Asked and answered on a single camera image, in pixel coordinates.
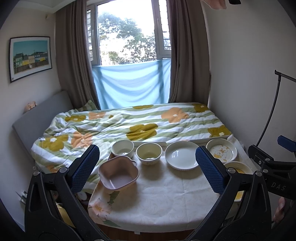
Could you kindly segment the person's right hand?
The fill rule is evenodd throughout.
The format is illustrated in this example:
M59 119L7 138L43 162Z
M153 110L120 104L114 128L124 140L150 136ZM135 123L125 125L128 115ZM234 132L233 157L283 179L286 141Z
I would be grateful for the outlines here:
M281 197L278 200L278 207L276 208L275 214L273 216L273 221L275 223L279 223L285 216L285 210L287 210L287 207L293 206L293 201L285 199L284 197Z

